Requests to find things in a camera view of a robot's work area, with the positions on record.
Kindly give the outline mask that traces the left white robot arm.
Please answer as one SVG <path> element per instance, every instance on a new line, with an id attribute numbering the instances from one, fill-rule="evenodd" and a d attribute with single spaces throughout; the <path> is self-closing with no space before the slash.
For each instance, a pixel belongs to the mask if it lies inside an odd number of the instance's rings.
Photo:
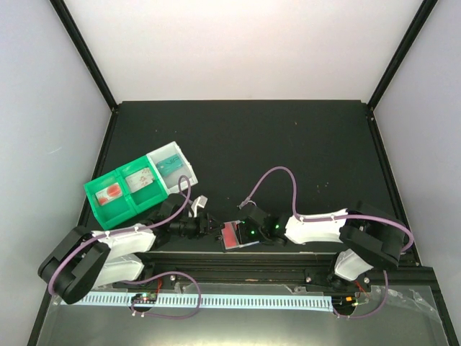
<path id="1" fill-rule="evenodd" d="M 139 288 L 154 280 L 154 269 L 139 255 L 172 240 L 201 239 L 220 232 L 223 224 L 205 209 L 207 199 L 188 201 L 172 194 L 133 226 L 111 231 L 73 228 L 39 266 L 37 274 L 51 294 L 67 304 L 80 301 L 91 290 L 122 281 Z"/>

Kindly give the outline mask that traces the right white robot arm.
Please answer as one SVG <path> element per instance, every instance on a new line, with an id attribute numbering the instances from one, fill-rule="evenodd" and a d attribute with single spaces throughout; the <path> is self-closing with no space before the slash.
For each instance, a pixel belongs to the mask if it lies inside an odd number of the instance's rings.
<path id="1" fill-rule="evenodd" d="M 370 270 L 395 270 L 414 237 L 403 223 L 359 202 L 354 208 L 314 214 L 264 212 L 253 203 L 243 206 L 233 227 L 239 246 L 249 244 L 342 244 L 326 270 L 306 270 L 305 281 L 317 289 L 349 290 Z"/>

